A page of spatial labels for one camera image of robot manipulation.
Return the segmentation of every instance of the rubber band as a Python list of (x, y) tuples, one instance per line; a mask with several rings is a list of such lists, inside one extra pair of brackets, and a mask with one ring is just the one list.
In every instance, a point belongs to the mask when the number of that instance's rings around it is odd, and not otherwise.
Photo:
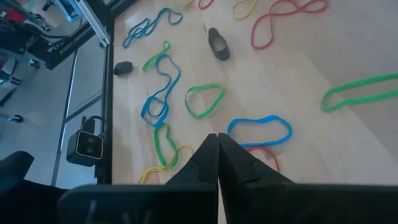
[(226, 134), (230, 135), (231, 130), (233, 129), (233, 127), (235, 126), (235, 124), (239, 123), (239, 122), (253, 122), (253, 123), (259, 123), (259, 124), (264, 124), (264, 123), (268, 123), (270, 121), (273, 120), (278, 120), (280, 121), (287, 129), (287, 134), (285, 137), (281, 138), (280, 140), (276, 140), (276, 141), (269, 141), (269, 142), (259, 142), (259, 143), (242, 143), (239, 144), (241, 147), (251, 147), (251, 146), (272, 146), (272, 145), (277, 145), (277, 144), (281, 144), (283, 142), (286, 142), (290, 137), (292, 137), (292, 127), (290, 126), (290, 124), (285, 121), (284, 119), (278, 117), (277, 115), (270, 115), (267, 116), (265, 118), (260, 118), (260, 119), (248, 119), (248, 118), (236, 118), (233, 119), (230, 124), (228, 125), (228, 128), (226, 130)]
[[(309, 9), (312, 5), (318, 3), (318, 2), (322, 2), (323, 6), (320, 9)], [(274, 7), (276, 7), (279, 4), (283, 4), (283, 3), (288, 3), (291, 4), (295, 7), (295, 10), (290, 11), (290, 12), (272, 12), (272, 9)], [(291, 16), (294, 15), (296, 13), (299, 12), (303, 12), (303, 13), (307, 13), (307, 14), (317, 14), (317, 13), (321, 13), (323, 11), (325, 11), (328, 8), (328, 1), (327, 0), (311, 0), (307, 3), (305, 3), (303, 6), (299, 6), (295, 1), (293, 0), (279, 0), (276, 1), (270, 8), (269, 8), (269, 12), (267, 14), (264, 14), (262, 16), (260, 16), (260, 18), (258, 18), (254, 25), (253, 28), (251, 30), (251, 46), (256, 49), (256, 50), (262, 50), (262, 49), (266, 49), (267, 47), (269, 47), (272, 42), (274, 41), (274, 24), (272, 22), (272, 18), (275, 17), (282, 17), (282, 16)], [(268, 43), (266, 43), (265, 45), (256, 45), (254, 43), (254, 36), (256, 35), (256, 28), (259, 25), (259, 23), (265, 19), (269, 17), (269, 25), (270, 25), (270, 29), (271, 29), (271, 38), (268, 41)]]
[[(181, 146), (179, 146), (179, 147), (177, 148), (177, 151), (178, 151), (178, 152), (176, 152), (176, 153), (174, 154), (173, 158), (172, 158), (167, 164), (168, 164), (168, 165), (171, 165), (171, 164), (173, 163), (174, 159), (175, 159), (176, 154), (179, 153), (182, 149), (185, 149), (185, 148), (189, 149), (189, 150), (191, 151), (192, 155), (193, 155), (193, 153), (194, 153), (193, 148), (192, 148), (190, 145), (182, 144)], [(168, 174), (168, 175), (175, 175), (175, 174), (176, 174), (176, 173), (174, 173), (174, 172), (167, 172), (166, 169), (167, 169), (167, 167), (151, 167), (151, 168), (148, 168), (148, 169), (140, 176), (140, 178), (139, 178), (138, 181), (137, 181), (137, 184), (144, 184), (145, 181), (146, 181), (147, 176), (148, 176), (151, 172), (162, 172), (162, 173)]]
[(271, 150), (269, 150), (267, 147), (265, 147), (265, 146), (252, 146), (252, 147), (248, 147), (246, 150), (247, 150), (248, 152), (252, 152), (252, 151), (254, 151), (254, 150), (256, 150), (256, 149), (262, 150), (265, 154), (270, 155), (271, 158), (272, 158), (272, 159), (274, 160), (274, 162), (275, 162), (276, 171), (277, 171), (277, 172), (280, 172), (280, 170), (279, 170), (279, 163), (278, 163), (278, 160), (276, 159), (276, 156), (275, 156), (274, 153), (273, 153)]
[[(182, 21), (183, 16), (181, 13), (175, 12), (171, 8), (165, 7), (159, 11), (156, 19), (154, 19), (152, 22), (150, 21), (149, 18), (145, 18), (143, 21), (141, 21), (140, 23), (135, 25), (133, 28), (131, 28), (128, 32), (126, 39), (124, 39), (124, 41), (123, 41), (123, 47), (126, 49), (126, 48), (130, 47), (130, 45), (134, 39), (140, 39), (143, 36), (151, 35), (151, 33), (153, 33), (156, 26), (158, 25), (159, 19), (162, 17), (163, 13), (166, 13), (166, 12), (169, 13), (169, 24), (171, 26), (175, 26)], [(172, 14), (179, 16), (179, 19), (175, 22), (172, 22), (171, 21)]]
[[(189, 2), (184, 2), (185, 4), (191, 4), (191, 3), (193, 3), (195, 0), (191, 0), (191, 1), (189, 1)], [(210, 0), (209, 1), (209, 3), (207, 3), (207, 5), (204, 5), (204, 6), (201, 6), (201, 0), (199, 0), (199, 3), (198, 3), (198, 7), (199, 7), (199, 9), (207, 9), (212, 3), (213, 3), (213, 1), (214, 0)]]
[[(170, 147), (174, 150), (175, 157), (173, 157), (171, 164), (167, 164), (166, 160), (164, 159), (163, 153), (162, 153), (162, 147), (160, 146), (160, 141), (159, 141), (159, 131), (162, 129), (162, 127), (166, 127), (166, 139), (169, 142)], [(178, 153), (177, 153), (177, 147), (174, 143), (174, 140), (170, 137), (170, 126), (167, 123), (163, 123), (160, 127), (155, 128), (154, 130), (154, 139), (155, 139), (155, 150), (156, 154), (159, 157), (159, 161), (162, 164), (162, 166), (167, 167), (167, 168), (174, 168), (175, 165), (178, 162)]]
[[(170, 74), (165, 73), (165, 72), (161, 72), (159, 70), (159, 63), (161, 60), (163, 59), (169, 59), (170, 63), (178, 70), (178, 74), (177, 77), (175, 78), (174, 82), (172, 82), (172, 77)], [(144, 119), (144, 121), (146, 121), (148, 124), (150, 124), (152, 127), (154, 128), (158, 128), (159, 126), (162, 125), (162, 123), (164, 122), (164, 120), (166, 119), (168, 113), (169, 113), (169, 106), (167, 104), (167, 99), (169, 98), (170, 92), (172, 91), (173, 87), (175, 86), (175, 84), (178, 82), (178, 80), (180, 79), (180, 75), (181, 75), (181, 69), (173, 62), (172, 58), (170, 56), (168, 56), (167, 54), (163, 54), (161, 55), (159, 58), (157, 58), (156, 63), (156, 71), (157, 73), (159, 73), (160, 75), (164, 75), (166, 76), (169, 80), (166, 84), (166, 86), (164, 86), (162, 89), (158, 90), (157, 92), (155, 92), (152, 96), (148, 97), (147, 101), (145, 102), (144, 106), (142, 107), (141, 110), (141, 118)], [(162, 101), (161, 99), (159, 99), (158, 97), (156, 97), (156, 95), (158, 95), (159, 93), (162, 93), (163, 91), (166, 91), (166, 94), (164, 96), (164, 101)], [(152, 100), (155, 100), (159, 103), (163, 104), (163, 108), (161, 109), (161, 111), (158, 114), (152, 114), (149, 110), (150, 108), (150, 104), (152, 103)], [(153, 118), (159, 118), (158, 121), (156, 121), (154, 124), (152, 124), (147, 118), (146, 118), (146, 113), (153, 117)]]
[[(201, 90), (208, 90), (211, 88), (219, 88), (220, 94), (217, 96), (216, 100), (214, 101), (214, 103), (203, 113), (201, 114), (196, 114), (195, 112), (192, 111), (191, 107), (189, 107), (188, 101), (187, 101), (187, 96), (189, 94), (189, 92), (191, 91), (201, 91)], [(224, 94), (225, 94), (225, 89), (223, 86), (221, 86), (218, 83), (210, 83), (210, 84), (206, 84), (206, 85), (201, 85), (201, 86), (193, 86), (191, 88), (188, 89), (187, 93), (185, 94), (185, 107), (187, 108), (188, 113), (196, 118), (196, 119), (200, 119), (200, 118), (204, 118), (205, 116), (208, 116), (209, 114), (211, 114), (216, 107), (219, 105), (220, 101), (224, 98)]]
[(145, 63), (145, 65), (142, 67), (142, 71), (146, 72), (148, 71), (149, 68), (154, 67), (156, 65), (156, 61), (157, 59), (162, 56), (163, 54), (166, 54), (167, 51), (172, 47), (172, 45), (170, 44), (170, 42), (168, 42), (167, 40), (163, 41), (163, 49), (162, 51), (160, 51), (159, 53), (155, 54), (154, 56), (152, 56), (151, 58), (149, 58), (147, 60), (147, 62)]
[(251, 5), (250, 10), (249, 10), (248, 13), (246, 13), (245, 15), (243, 15), (243, 16), (241, 16), (241, 17), (236, 16), (236, 14), (235, 14), (235, 9), (236, 9), (236, 7), (237, 7), (238, 5), (240, 5), (240, 4), (242, 4), (242, 3), (247, 2), (247, 1), (250, 1), (250, 0), (239, 0), (238, 2), (236, 2), (236, 3), (234, 4), (234, 6), (232, 7), (232, 15), (233, 15), (234, 19), (237, 19), (237, 20), (245, 19), (245, 18), (247, 18), (248, 16), (250, 16), (250, 14), (253, 12), (253, 9), (254, 9), (254, 7), (255, 7), (256, 4), (257, 4), (257, 0), (254, 0), (254, 1), (253, 1), (253, 4)]
[(385, 99), (397, 96), (398, 95), (398, 89), (395, 89), (395, 90), (387, 91), (385, 93), (379, 93), (379, 94), (375, 94), (375, 95), (371, 95), (371, 96), (364, 96), (364, 97), (360, 97), (360, 98), (345, 99), (345, 100), (342, 100), (342, 101), (340, 101), (338, 103), (335, 103), (334, 105), (325, 106), (326, 99), (330, 95), (332, 95), (334, 93), (338, 93), (338, 92), (344, 91), (344, 90), (349, 90), (351, 88), (356, 88), (356, 87), (359, 87), (359, 86), (369, 85), (369, 84), (372, 84), (372, 83), (388, 81), (388, 80), (392, 80), (392, 79), (396, 79), (396, 78), (398, 78), (398, 73), (393, 73), (393, 74), (388, 74), (388, 75), (379, 75), (379, 76), (375, 76), (375, 77), (365, 78), (365, 79), (362, 79), (362, 80), (349, 82), (349, 83), (342, 84), (340, 86), (333, 87), (330, 90), (326, 91), (326, 93), (323, 95), (322, 101), (321, 101), (321, 110), (323, 110), (323, 111), (332, 111), (332, 110), (341, 108), (342, 106), (346, 106), (346, 105), (356, 105), (356, 104), (361, 104), (361, 103), (370, 103), (370, 102), (381, 101), (381, 100), (385, 100)]

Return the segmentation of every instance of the yellow rubber band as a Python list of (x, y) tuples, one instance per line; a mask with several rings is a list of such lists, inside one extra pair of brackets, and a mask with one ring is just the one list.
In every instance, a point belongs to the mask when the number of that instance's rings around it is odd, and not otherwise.
[(191, 1), (182, 1), (184, 4), (191, 4), (193, 3), (195, 0), (191, 0)]
[[(176, 152), (176, 153), (179, 153), (179, 152), (181, 151), (181, 149), (185, 149), (185, 148), (186, 148), (186, 149), (189, 149), (189, 150), (191, 151), (192, 155), (193, 155), (193, 148), (192, 148), (192, 146), (187, 145), (187, 144), (182, 144), (181, 146), (179, 146), (179, 147), (177, 148), (177, 152)], [(175, 157), (176, 157), (176, 153), (174, 154), (174, 156), (173, 156), (173, 158), (170, 160), (170, 162), (167, 163), (167, 166), (170, 166), (170, 165), (174, 162), (174, 159), (175, 159)], [(138, 179), (137, 184), (144, 184), (145, 181), (146, 181), (146, 178), (147, 178), (148, 174), (150, 174), (151, 172), (161, 172), (161, 173), (168, 174), (168, 175), (174, 175), (174, 174), (176, 174), (176, 173), (174, 173), (174, 172), (168, 172), (168, 171), (166, 171), (167, 169), (168, 169), (168, 167), (151, 167), (151, 168), (148, 168), (148, 169), (141, 175), (141, 177)]]
[(247, 1), (250, 1), (250, 0), (239, 0), (239, 1), (238, 1), (237, 3), (235, 3), (235, 5), (232, 7), (232, 15), (233, 15), (234, 19), (237, 19), (237, 20), (245, 19), (245, 18), (247, 18), (248, 16), (250, 16), (250, 14), (253, 12), (253, 9), (254, 9), (254, 7), (255, 7), (256, 4), (257, 4), (257, 0), (254, 0), (254, 1), (253, 1), (253, 4), (251, 5), (251, 8), (250, 8), (250, 10), (249, 10), (248, 13), (246, 13), (245, 15), (243, 15), (243, 16), (241, 16), (241, 17), (236, 16), (236, 14), (235, 14), (235, 9), (236, 9), (236, 7), (237, 7), (238, 5), (240, 5), (240, 4), (242, 4), (242, 3), (247, 2)]

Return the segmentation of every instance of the green rubber band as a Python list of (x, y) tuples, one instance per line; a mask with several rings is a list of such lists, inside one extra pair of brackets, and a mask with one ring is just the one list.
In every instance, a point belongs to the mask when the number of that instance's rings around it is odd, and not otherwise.
[(155, 54), (150, 59), (148, 59), (147, 62), (145, 62), (145, 65), (142, 67), (142, 71), (146, 72), (146, 71), (148, 71), (149, 68), (155, 67), (156, 60), (160, 56), (162, 56), (163, 54), (166, 54), (166, 52), (171, 48), (171, 46), (172, 45), (167, 40), (163, 41), (163, 49), (162, 49), (162, 51), (157, 53), (157, 54)]
[(388, 80), (392, 80), (392, 79), (395, 79), (395, 78), (398, 78), (398, 73), (393, 73), (393, 74), (388, 74), (388, 75), (379, 75), (379, 76), (375, 76), (375, 77), (371, 77), (371, 78), (365, 78), (363, 80), (358, 80), (358, 81), (354, 81), (354, 82), (350, 82), (350, 83), (345, 83), (343, 85), (333, 87), (330, 90), (328, 90), (325, 93), (325, 95), (323, 95), (322, 102), (321, 102), (321, 110), (323, 110), (323, 111), (332, 111), (332, 110), (341, 108), (342, 106), (345, 106), (345, 105), (355, 105), (355, 104), (361, 104), (361, 103), (370, 103), (370, 102), (385, 100), (385, 99), (391, 98), (393, 96), (397, 96), (398, 95), (398, 89), (395, 89), (395, 90), (391, 90), (391, 91), (388, 91), (388, 92), (385, 92), (385, 93), (375, 94), (375, 95), (371, 95), (371, 96), (365, 96), (365, 97), (360, 97), (360, 98), (352, 98), (352, 99), (345, 99), (345, 100), (342, 100), (341, 102), (338, 102), (338, 103), (336, 103), (334, 105), (325, 106), (326, 99), (330, 95), (332, 95), (334, 93), (337, 93), (337, 92), (343, 91), (343, 90), (348, 90), (350, 88), (355, 88), (355, 87), (359, 87), (359, 86), (369, 85), (369, 84), (372, 84), (372, 83), (388, 81)]
[[(175, 152), (175, 157), (173, 160), (173, 163), (171, 163), (171, 165), (167, 165), (166, 160), (164, 159), (163, 153), (162, 153), (162, 148), (160, 146), (160, 141), (159, 141), (159, 131), (160, 129), (165, 126), (166, 127), (166, 139), (169, 142), (171, 148), (174, 150)], [(160, 125), (158, 128), (155, 128), (154, 131), (154, 138), (155, 138), (155, 149), (156, 149), (156, 153), (157, 156), (159, 157), (160, 163), (162, 164), (162, 166), (164, 167), (168, 167), (168, 168), (174, 168), (175, 165), (178, 162), (178, 153), (177, 153), (177, 146), (174, 143), (174, 140), (170, 137), (170, 126), (167, 123), (163, 123), (162, 125)]]
[[(220, 94), (217, 96), (217, 99), (210, 106), (210, 108), (208, 108), (205, 112), (203, 112), (201, 114), (196, 114), (195, 112), (192, 111), (191, 107), (189, 107), (189, 104), (188, 104), (188, 101), (187, 101), (188, 93), (191, 92), (191, 91), (208, 90), (208, 89), (211, 89), (211, 88), (219, 88), (221, 90)], [(225, 94), (224, 87), (221, 86), (220, 84), (217, 84), (217, 83), (210, 83), (210, 84), (202, 85), (202, 86), (193, 86), (193, 87), (189, 88), (189, 90), (185, 94), (185, 107), (187, 108), (188, 113), (191, 116), (193, 116), (194, 118), (197, 118), (197, 119), (204, 118), (205, 116), (208, 116), (209, 114), (211, 114), (216, 109), (216, 107), (218, 106), (220, 101), (224, 98), (224, 94)]]

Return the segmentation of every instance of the red rubber band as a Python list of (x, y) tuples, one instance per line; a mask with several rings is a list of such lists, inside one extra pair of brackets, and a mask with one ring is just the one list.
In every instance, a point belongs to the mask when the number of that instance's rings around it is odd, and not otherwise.
[(210, 2), (207, 5), (200, 6), (201, 5), (201, 0), (199, 0), (198, 7), (199, 7), (199, 9), (207, 9), (213, 3), (213, 1), (214, 0), (210, 0)]
[(275, 162), (276, 171), (279, 172), (279, 163), (278, 163), (278, 160), (276, 159), (276, 156), (274, 155), (274, 153), (273, 153), (271, 150), (268, 149), (268, 147), (265, 147), (265, 146), (251, 146), (251, 147), (247, 147), (247, 148), (246, 148), (246, 150), (247, 150), (248, 152), (252, 152), (252, 151), (254, 151), (254, 150), (256, 150), (256, 149), (260, 149), (260, 150), (264, 151), (265, 154), (270, 155), (271, 158), (272, 158), (272, 159), (274, 160), (274, 162)]
[[(316, 10), (307, 9), (311, 5), (316, 4), (318, 2), (322, 2), (324, 4), (323, 7), (321, 7), (320, 9), (316, 9)], [(276, 7), (279, 4), (283, 4), (283, 3), (287, 3), (287, 4), (293, 5), (296, 8), (296, 10), (293, 10), (293, 11), (290, 11), (290, 12), (271, 12), (274, 7)], [(272, 18), (274, 16), (275, 17), (277, 17), (277, 16), (291, 16), (291, 15), (294, 15), (294, 14), (299, 13), (299, 12), (303, 12), (303, 13), (307, 13), (307, 14), (318, 14), (318, 13), (321, 13), (321, 12), (325, 11), (328, 8), (328, 6), (329, 6), (329, 3), (328, 3), (327, 0), (311, 0), (311, 1), (307, 2), (307, 3), (305, 3), (303, 6), (297, 5), (297, 3), (295, 1), (293, 1), (293, 0), (278, 0), (278, 1), (276, 1), (269, 8), (268, 13), (260, 16), (260, 18), (258, 18), (256, 20), (256, 22), (254, 23), (253, 28), (251, 30), (251, 46), (254, 49), (256, 49), (256, 50), (262, 50), (262, 49), (266, 49), (267, 47), (269, 47), (272, 44), (272, 42), (274, 41), (274, 24), (272, 23)], [(268, 41), (268, 43), (266, 43), (265, 45), (256, 46), (254, 44), (254, 36), (256, 34), (256, 28), (257, 28), (258, 24), (263, 19), (265, 19), (267, 17), (269, 17), (269, 26), (270, 26), (270, 29), (271, 29), (271, 38)]]

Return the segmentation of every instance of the black chair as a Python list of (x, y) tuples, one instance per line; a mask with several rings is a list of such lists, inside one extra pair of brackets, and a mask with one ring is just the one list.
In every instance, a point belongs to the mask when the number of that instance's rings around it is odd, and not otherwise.
[(27, 152), (14, 152), (0, 160), (0, 194), (18, 186), (25, 178), (34, 157)]

